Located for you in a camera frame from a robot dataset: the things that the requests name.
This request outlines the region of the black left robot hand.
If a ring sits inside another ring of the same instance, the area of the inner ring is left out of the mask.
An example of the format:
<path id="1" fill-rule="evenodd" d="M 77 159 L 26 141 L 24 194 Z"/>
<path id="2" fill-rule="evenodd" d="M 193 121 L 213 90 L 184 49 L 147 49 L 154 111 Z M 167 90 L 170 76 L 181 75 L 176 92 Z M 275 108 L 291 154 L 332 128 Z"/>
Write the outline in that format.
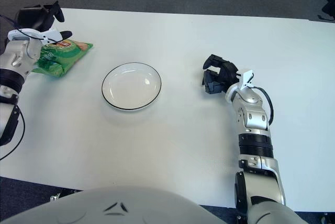
<path id="1" fill-rule="evenodd" d="M 57 31 L 52 28 L 55 20 L 64 22 L 58 1 L 53 4 L 24 7 L 16 15 L 18 35 L 13 40 L 38 40 L 45 45 L 69 39 L 73 35 L 71 31 Z"/>

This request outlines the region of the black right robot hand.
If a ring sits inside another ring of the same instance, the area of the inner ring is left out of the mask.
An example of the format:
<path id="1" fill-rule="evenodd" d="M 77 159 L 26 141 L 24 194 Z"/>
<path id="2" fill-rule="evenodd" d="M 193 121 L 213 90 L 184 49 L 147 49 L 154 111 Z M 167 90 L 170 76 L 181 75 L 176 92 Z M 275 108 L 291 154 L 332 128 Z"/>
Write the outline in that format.
<path id="1" fill-rule="evenodd" d="M 239 82 L 237 67 L 223 58 L 211 54 L 203 65 L 202 85 L 208 94 L 226 93 L 228 88 Z"/>

